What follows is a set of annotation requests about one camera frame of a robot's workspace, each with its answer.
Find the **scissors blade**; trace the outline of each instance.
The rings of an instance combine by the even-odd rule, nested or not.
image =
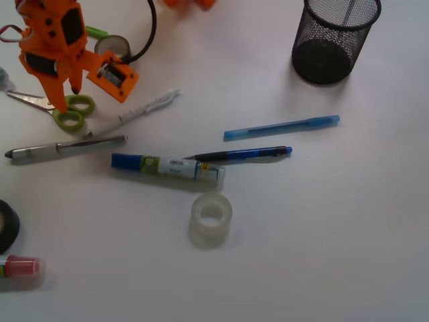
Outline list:
[[[55,109],[55,107],[49,104],[49,100],[45,97],[23,94],[13,91],[7,91],[6,94],[13,99],[31,105],[32,107],[35,107],[36,109],[39,109],[40,111],[46,113],[50,113],[51,110]]]

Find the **metallic pen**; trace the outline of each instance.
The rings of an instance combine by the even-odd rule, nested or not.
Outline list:
[[[68,156],[92,152],[95,148],[116,146],[127,142],[126,136],[113,136],[98,140],[71,141],[63,143],[44,144],[41,146],[31,146],[28,148],[14,149],[5,153],[9,159],[49,157],[55,155]]]
[[[258,158],[261,156],[284,156],[291,152],[292,152],[292,148],[290,146],[275,146],[273,148],[260,148],[260,149],[197,154],[195,156],[189,156],[185,159],[197,160],[201,162],[244,160],[247,158]]]

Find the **pencil holder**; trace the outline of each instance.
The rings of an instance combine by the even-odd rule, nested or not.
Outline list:
[[[322,85],[344,79],[380,13],[380,0],[304,0],[292,49],[296,72]]]

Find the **red cap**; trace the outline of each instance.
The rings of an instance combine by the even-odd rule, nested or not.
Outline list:
[[[8,278],[36,277],[42,272],[43,262],[39,258],[10,255],[6,261],[5,275]]]

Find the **orange 3d printed part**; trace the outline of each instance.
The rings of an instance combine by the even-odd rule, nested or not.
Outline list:
[[[27,26],[0,29],[0,35],[12,27],[22,35],[19,59],[27,72],[42,84],[49,102],[60,112],[67,111],[64,88],[67,79],[75,94],[82,87],[83,70],[87,78],[123,103],[133,90],[139,75],[111,52],[102,56],[85,49],[86,30],[82,10],[76,0],[15,0],[17,12]]]

